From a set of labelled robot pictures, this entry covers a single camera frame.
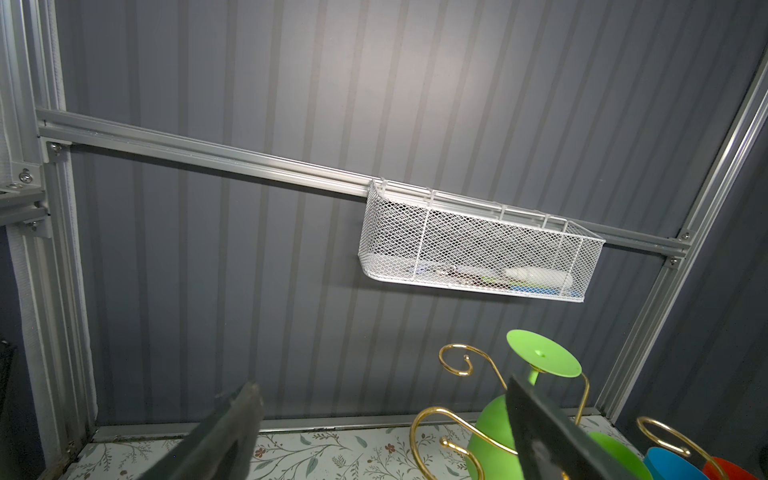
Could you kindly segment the blue wine glass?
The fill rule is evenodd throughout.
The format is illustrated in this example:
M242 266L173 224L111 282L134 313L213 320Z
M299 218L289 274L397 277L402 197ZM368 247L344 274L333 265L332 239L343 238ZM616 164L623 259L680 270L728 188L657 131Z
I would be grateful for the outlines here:
M693 464L664 448L650 448L643 464L654 480L708 480L708 477Z

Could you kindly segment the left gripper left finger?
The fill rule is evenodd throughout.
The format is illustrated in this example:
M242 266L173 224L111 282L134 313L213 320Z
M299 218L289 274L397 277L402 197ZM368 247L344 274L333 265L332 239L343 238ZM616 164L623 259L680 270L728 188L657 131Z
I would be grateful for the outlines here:
M259 386L247 381L141 477L244 479L263 419Z

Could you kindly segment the red wine glass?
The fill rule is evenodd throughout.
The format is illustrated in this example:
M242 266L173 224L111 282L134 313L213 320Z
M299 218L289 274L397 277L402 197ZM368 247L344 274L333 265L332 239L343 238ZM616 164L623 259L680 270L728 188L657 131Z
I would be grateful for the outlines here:
M728 480L758 480L755 475L740 466L719 457L714 457L713 462L706 462L702 472L710 480L723 480L722 473Z

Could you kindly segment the green wine glass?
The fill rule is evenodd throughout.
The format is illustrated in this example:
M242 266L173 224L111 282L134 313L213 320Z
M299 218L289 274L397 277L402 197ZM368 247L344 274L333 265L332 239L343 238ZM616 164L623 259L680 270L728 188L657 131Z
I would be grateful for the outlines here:
M575 356L555 341L538 333L513 329L506 334L510 348L530 367L528 382L534 385L540 373L561 378L577 378L582 366ZM515 450L506 400L499 396L481 412L476 428L498 443ZM480 462L485 479L522 479L522 469L515 455L506 453L472 435L467 450Z
M589 432L588 435L613 459L627 469L635 479L653 479L651 472L643 461L629 447L619 440L601 432Z

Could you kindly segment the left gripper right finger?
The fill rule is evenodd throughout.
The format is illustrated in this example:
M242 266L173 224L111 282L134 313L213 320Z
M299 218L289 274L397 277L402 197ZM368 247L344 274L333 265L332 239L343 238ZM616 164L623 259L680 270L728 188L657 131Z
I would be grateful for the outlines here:
M505 401L525 479L634 477L527 379L512 375Z

